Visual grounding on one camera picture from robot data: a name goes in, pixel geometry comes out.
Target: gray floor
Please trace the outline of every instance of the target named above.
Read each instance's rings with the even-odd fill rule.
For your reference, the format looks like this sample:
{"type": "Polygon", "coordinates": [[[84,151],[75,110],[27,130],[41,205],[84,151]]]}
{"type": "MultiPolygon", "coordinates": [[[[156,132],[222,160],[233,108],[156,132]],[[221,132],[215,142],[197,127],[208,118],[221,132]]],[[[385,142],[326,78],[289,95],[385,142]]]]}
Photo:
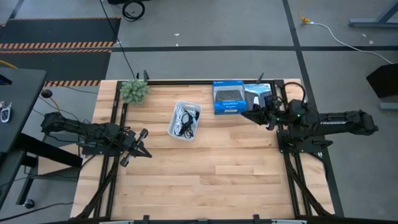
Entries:
{"type": "MultiPolygon", "coordinates": [[[[6,21],[16,2],[0,2],[0,24],[6,21]]],[[[328,25],[337,38],[351,45],[371,45],[370,40],[373,45],[397,45],[398,30],[347,26],[349,18],[376,17],[391,2],[307,0],[302,15],[328,25]]],[[[300,25],[297,17],[300,1],[289,0],[289,4],[302,46],[338,45],[326,29],[300,25]]],[[[119,36],[124,47],[293,44],[281,0],[152,0],[145,5],[146,14],[141,20],[134,23],[122,20],[119,36]]],[[[116,6],[105,4],[105,7],[109,16],[121,16],[116,6]]],[[[97,0],[25,0],[17,15],[20,18],[91,16],[103,16],[97,0]]],[[[398,52],[378,53],[398,62],[398,52]]],[[[346,217],[398,220],[395,163],[398,113],[380,111],[379,99],[365,80],[385,62],[360,52],[304,52],[303,56],[320,112],[362,109],[373,115],[380,129],[370,137],[350,134],[328,137],[335,142],[330,155],[346,217]]],[[[256,78],[261,72],[267,78],[301,78],[295,52],[129,52],[127,58],[135,72],[146,69],[151,78],[256,78]]],[[[112,53],[106,78],[129,77],[122,53],[112,53]]],[[[79,89],[97,91],[98,88],[79,89]]],[[[60,87],[52,90],[61,109],[72,112],[80,120],[91,119],[95,95],[60,87]]],[[[52,111],[40,100],[35,109],[41,113],[52,111]]],[[[40,115],[32,112],[24,132],[40,139],[40,122],[40,115]]],[[[14,184],[0,217],[25,211],[14,205],[21,184],[14,184]]],[[[75,186],[73,182],[35,180],[32,191],[40,194],[29,197],[37,202],[37,208],[71,202],[75,186]]],[[[8,223],[66,220],[69,213],[70,207],[54,207],[8,223]]]]}

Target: green plant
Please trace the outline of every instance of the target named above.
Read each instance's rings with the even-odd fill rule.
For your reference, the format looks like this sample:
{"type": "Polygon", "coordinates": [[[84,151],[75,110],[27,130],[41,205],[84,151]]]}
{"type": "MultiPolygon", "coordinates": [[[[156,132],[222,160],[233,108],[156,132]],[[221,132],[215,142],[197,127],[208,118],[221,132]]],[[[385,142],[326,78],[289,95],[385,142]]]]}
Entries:
{"type": "Polygon", "coordinates": [[[146,82],[138,79],[122,82],[120,94],[123,102],[141,105],[144,103],[145,95],[149,93],[149,86],[146,82]]]}

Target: clear plastic container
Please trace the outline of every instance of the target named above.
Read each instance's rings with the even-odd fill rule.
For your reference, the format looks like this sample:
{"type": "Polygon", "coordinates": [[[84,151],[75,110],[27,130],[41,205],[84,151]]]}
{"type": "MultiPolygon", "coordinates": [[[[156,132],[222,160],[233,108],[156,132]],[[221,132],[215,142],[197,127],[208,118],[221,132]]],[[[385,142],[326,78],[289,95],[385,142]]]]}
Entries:
{"type": "Polygon", "coordinates": [[[191,110],[192,108],[194,108],[195,111],[199,112],[199,113],[201,113],[201,106],[198,105],[198,104],[190,103],[190,102],[178,101],[175,104],[175,106],[174,106],[173,116],[172,116],[172,119],[170,120],[169,128],[167,130],[168,134],[174,139],[179,139],[179,140],[183,140],[183,141],[192,142],[195,139],[196,135],[197,135],[197,129],[198,129],[198,126],[199,126],[199,120],[200,120],[201,114],[199,115],[199,118],[198,118],[198,121],[197,121],[198,125],[196,127],[194,127],[194,125],[192,126],[192,131],[193,131],[193,137],[192,138],[190,138],[190,139],[186,138],[186,137],[184,137],[184,135],[176,136],[176,135],[173,134],[173,128],[174,128],[174,124],[175,124],[175,117],[177,116],[176,110],[177,110],[178,106],[181,106],[185,110],[191,110]]]}

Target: wooden tabletop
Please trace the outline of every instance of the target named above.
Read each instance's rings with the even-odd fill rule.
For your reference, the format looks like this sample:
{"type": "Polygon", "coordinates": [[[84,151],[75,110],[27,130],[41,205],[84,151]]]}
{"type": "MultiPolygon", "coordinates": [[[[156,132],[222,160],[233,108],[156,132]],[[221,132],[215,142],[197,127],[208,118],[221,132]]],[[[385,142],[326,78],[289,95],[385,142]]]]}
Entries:
{"type": "MultiPolygon", "coordinates": [[[[102,81],[93,122],[109,122],[117,81],[102,81]]],[[[289,85],[287,96],[302,98],[301,89],[289,85]]],[[[116,124],[119,124],[122,101],[116,124]]],[[[113,220],[294,218],[283,155],[275,131],[240,115],[214,115],[211,85],[156,85],[142,106],[129,105],[126,126],[144,140],[149,158],[132,158],[119,166],[113,220]],[[167,134],[178,101],[201,105],[202,113],[193,142],[167,134]]],[[[305,180],[326,210],[333,206],[323,165],[301,154],[305,180]]],[[[71,217],[78,215],[98,188],[103,157],[96,156],[80,172],[71,217]]],[[[296,187],[304,214],[300,189],[296,187]]],[[[108,193],[104,193],[104,215],[108,193]]]]}

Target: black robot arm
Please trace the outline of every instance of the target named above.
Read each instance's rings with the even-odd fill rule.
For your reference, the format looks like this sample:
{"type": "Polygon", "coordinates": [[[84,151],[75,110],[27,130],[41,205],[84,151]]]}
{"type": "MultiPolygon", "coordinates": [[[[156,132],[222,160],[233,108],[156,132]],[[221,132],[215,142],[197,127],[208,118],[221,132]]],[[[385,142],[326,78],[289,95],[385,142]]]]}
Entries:
{"type": "Polygon", "coordinates": [[[273,130],[275,125],[288,125],[291,139],[302,139],[309,136],[323,136],[337,133],[371,135],[378,131],[372,116],[359,110],[344,113],[318,113],[300,100],[292,100],[285,111],[279,107],[282,102],[275,96],[265,97],[266,106],[254,105],[253,110],[242,115],[251,121],[273,130]]]}
{"type": "Polygon", "coordinates": [[[138,139],[135,139],[136,133],[129,128],[121,128],[119,125],[111,123],[85,124],[64,118],[58,112],[46,114],[41,127],[45,134],[67,131],[84,137],[83,142],[77,143],[83,147],[83,154],[115,156],[127,151],[127,156],[120,162],[123,167],[128,165],[131,157],[152,157],[142,142],[148,135],[148,130],[145,128],[141,131],[138,139]]]}

